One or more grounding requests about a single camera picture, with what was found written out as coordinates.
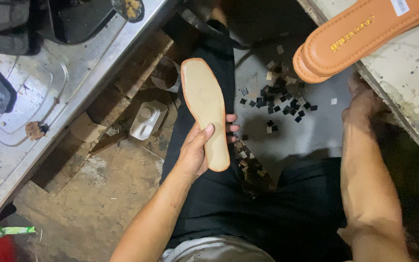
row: fingernail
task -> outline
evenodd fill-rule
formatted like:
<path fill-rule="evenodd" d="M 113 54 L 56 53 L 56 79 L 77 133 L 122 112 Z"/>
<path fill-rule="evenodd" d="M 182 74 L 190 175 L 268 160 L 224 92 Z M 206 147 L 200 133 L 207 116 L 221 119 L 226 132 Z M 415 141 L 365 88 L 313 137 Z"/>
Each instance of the fingernail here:
<path fill-rule="evenodd" d="M 211 132 L 211 130 L 213 130 L 213 125 L 212 125 L 211 123 L 209 123 L 209 124 L 206 126 L 205 131 L 206 131 L 207 133 L 209 133 L 209 132 Z"/>

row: black pants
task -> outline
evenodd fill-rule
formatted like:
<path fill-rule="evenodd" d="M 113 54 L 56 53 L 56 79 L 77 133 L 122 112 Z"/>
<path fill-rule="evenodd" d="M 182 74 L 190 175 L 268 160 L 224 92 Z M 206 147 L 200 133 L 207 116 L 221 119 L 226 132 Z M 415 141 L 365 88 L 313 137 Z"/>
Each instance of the black pants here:
<path fill-rule="evenodd" d="M 218 21 L 208 24 L 229 34 Z M 223 92 L 226 113 L 234 113 L 233 49 L 202 36 L 193 57 L 203 58 L 213 70 Z M 182 105 L 161 183 L 174 167 L 195 122 L 183 99 L 182 87 L 178 95 Z M 349 259 L 343 257 L 345 244 L 336 234 L 345 221 L 340 195 L 340 158 L 300 161 L 283 170 L 276 193 L 252 199 L 242 190 L 241 171 L 233 148 L 229 147 L 229 152 L 231 165 L 227 170 L 208 170 L 192 185 L 167 248 L 205 236 L 234 235 L 264 249 L 277 261 Z"/>

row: left hand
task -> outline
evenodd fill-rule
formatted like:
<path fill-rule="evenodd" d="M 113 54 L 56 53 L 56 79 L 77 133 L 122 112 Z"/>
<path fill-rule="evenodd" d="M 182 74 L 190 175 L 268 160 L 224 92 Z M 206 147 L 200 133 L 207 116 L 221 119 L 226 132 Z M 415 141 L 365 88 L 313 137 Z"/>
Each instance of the left hand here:
<path fill-rule="evenodd" d="M 226 132 L 236 132 L 240 129 L 239 125 L 230 124 L 230 122 L 236 120 L 236 114 L 226 115 Z M 195 121 L 195 124 L 183 142 L 179 159 L 174 169 L 194 179 L 206 172 L 208 170 L 208 163 L 205 158 L 203 146 L 213 136 L 214 130 L 215 128 L 212 123 L 203 130 L 200 130 L 200 125 Z M 235 136 L 227 136 L 227 143 L 234 143 L 235 141 Z"/>

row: metal workbench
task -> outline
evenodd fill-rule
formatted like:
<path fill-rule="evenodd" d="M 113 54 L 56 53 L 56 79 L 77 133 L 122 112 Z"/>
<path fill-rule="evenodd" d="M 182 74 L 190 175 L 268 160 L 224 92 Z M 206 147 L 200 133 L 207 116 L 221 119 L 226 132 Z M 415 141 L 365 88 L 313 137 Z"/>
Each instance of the metal workbench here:
<path fill-rule="evenodd" d="M 298 2 L 320 25 L 356 0 Z M 419 145 L 419 26 L 391 39 L 355 66 Z"/>
<path fill-rule="evenodd" d="M 143 20 L 128 23 L 114 15 L 94 38 L 76 46 L 44 41 L 35 56 L 0 55 L 0 72 L 17 91 L 10 113 L 0 115 L 0 210 L 27 173 L 110 80 L 127 54 L 156 29 L 176 0 L 148 0 Z M 46 136 L 26 137 L 25 124 L 49 125 Z"/>

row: forearm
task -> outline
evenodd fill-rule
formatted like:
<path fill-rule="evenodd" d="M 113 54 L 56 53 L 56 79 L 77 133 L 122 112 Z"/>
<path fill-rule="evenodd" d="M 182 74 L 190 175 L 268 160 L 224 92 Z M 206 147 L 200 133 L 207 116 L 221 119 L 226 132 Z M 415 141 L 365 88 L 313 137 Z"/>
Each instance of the forearm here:
<path fill-rule="evenodd" d="M 399 198 L 369 119 L 344 121 L 341 190 L 355 261 L 406 261 Z"/>
<path fill-rule="evenodd" d="M 133 218 L 110 261 L 157 261 L 171 237 L 192 182 L 191 177 L 172 170 Z"/>

